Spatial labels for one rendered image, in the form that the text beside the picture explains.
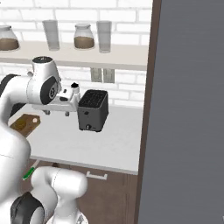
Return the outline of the grey fridge door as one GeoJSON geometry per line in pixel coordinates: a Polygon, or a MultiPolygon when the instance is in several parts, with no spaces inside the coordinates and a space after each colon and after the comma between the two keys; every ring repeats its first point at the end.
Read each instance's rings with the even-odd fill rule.
{"type": "Polygon", "coordinates": [[[138,224],[224,224],[224,0],[162,0],[138,224]]]}

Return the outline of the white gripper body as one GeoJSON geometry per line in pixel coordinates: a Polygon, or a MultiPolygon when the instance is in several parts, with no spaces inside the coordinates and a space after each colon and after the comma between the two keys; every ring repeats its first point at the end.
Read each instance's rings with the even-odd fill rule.
{"type": "Polygon", "coordinates": [[[63,111],[63,112],[76,112],[78,102],[81,99],[79,95],[73,95],[70,101],[61,101],[60,99],[54,100],[47,105],[33,105],[32,107],[37,110],[49,111],[63,111]]]}

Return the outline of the beige wall shelf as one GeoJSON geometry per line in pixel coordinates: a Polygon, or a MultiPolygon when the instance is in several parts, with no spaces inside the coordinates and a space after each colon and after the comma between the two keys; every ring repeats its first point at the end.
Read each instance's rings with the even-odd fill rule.
{"type": "Polygon", "coordinates": [[[50,51],[46,42],[22,41],[15,51],[0,52],[0,62],[30,64],[38,56],[49,56],[58,66],[91,67],[146,71],[147,45],[112,45],[110,53],[100,53],[96,45],[90,50],[76,50],[72,43],[62,43],[58,51],[50,51]]]}

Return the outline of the glass jar with brown contents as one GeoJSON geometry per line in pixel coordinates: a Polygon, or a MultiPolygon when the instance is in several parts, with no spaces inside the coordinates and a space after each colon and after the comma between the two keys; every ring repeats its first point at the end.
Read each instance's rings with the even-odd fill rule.
{"type": "Polygon", "coordinates": [[[91,31],[90,24],[76,24],[73,37],[74,47],[76,49],[91,49],[95,46],[95,40],[91,31]]]}
{"type": "Polygon", "coordinates": [[[0,25],[0,51],[19,48],[19,42],[10,25],[0,25]]]}

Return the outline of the green handled peeler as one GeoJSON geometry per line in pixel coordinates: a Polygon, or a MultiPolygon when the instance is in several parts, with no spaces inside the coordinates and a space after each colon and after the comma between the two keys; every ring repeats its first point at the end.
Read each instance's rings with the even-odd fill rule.
{"type": "Polygon", "coordinates": [[[40,160],[36,160],[33,164],[28,165],[27,172],[25,173],[25,175],[22,178],[23,181],[27,180],[34,173],[39,162],[40,162],[40,160]]]}

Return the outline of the black toaster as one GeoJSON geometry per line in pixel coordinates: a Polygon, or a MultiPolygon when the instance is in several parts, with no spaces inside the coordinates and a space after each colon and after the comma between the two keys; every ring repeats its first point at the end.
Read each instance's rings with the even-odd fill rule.
{"type": "Polygon", "coordinates": [[[109,96],[105,90],[89,89],[78,103],[80,130],[100,132],[109,114],[109,96]]]}

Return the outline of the brown cabinet side panel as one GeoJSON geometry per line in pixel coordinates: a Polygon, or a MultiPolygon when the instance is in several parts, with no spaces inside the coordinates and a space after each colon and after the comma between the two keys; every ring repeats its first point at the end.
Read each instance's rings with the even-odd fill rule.
{"type": "Polygon", "coordinates": [[[144,176],[144,160],[146,153],[146,142],[148,135],[148,126],[151,112],[151,95],[152,86],[155,70],[155,61],[158,45],[158,29],[160,20],[162,0],[153,0],[152,3],[152,14],[150,22],[150,41],[148,50],[148,60],[147,60],[147,70],[146,70],[146,84],[145,84],[145,95],[144,95],[144,105],[143,105],[143,123],[142,123],[142,135],[140,144],[140,154],[139,154],[139,164],[138,164],[138,175],[137,175],[137,185],[136,185],[136,205],[134,214],[134,224],[138,224],[138,215],[140,210],[141,201],[141,191],[143,186],[143,176],[144,176]]]}

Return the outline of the brown drawer front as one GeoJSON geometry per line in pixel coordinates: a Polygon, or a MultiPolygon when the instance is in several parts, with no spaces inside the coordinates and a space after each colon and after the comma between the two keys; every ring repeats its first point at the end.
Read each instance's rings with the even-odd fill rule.
{"type": "Polygon", "coordinates": [[[134,224],[137,175],[46,161],[40,161],[40,166],[65,168],[83,174],[90,171],[100,176],[107,173],[107,180],[88,178],[87,192],[77,199],[79,209],[89,224],[134,224]]]}

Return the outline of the tall clear glass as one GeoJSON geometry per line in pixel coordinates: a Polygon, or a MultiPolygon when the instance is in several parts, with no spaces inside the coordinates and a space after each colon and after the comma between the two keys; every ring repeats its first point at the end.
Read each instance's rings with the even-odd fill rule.
{"type": "Polygon", "coordinates": [[[97,21],[97,35],[99,43],[99,51],[101,53],[109,53],[111,49],[111,21],[97,21]]]}
{"type": "Polygon", "coordinates": [[[60,49],[59,30],[57,20],[44,20],[42,22],[45,31],[47,45],[50,51],[60,49]]]}

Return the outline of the brown wooden cutting board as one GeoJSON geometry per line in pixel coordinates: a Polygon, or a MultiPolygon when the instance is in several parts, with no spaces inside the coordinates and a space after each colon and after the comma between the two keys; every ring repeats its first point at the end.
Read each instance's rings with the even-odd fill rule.
{"type": "MultiPolygon", "coordinates": [[[[38,115],[23,114],[18,119],[26,121],[26,126],[22,130],[17,130],[24,137],[28,137],[40,125],[40,117],[38,115]]],[[[10,126],[14,130],[16,130],[15,122],[10,126]]]]}

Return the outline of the grey wall outlet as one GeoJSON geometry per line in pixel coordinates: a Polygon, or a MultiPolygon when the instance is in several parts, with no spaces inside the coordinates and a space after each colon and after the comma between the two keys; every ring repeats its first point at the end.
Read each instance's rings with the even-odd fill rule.
{"type": "Polygon", "coordinates": [[[103,69],[103,82],[104,83],[114,83],[115,82],[115,70],[104,68],[103,69]]]}
{"type": "Polygon", "coordinates": [[[102,82],[102,70],[100,68],[91,68],[91,81],[102,82]]]}

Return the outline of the brown avocado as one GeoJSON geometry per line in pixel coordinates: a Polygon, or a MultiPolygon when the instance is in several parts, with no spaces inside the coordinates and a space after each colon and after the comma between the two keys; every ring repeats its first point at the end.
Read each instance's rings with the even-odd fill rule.
{"type": "Polygon", "coordinates": [[[15,129],[22,130],[26,126],[26,121],[24,119],[18,119],[15,122],[15,129]]]}

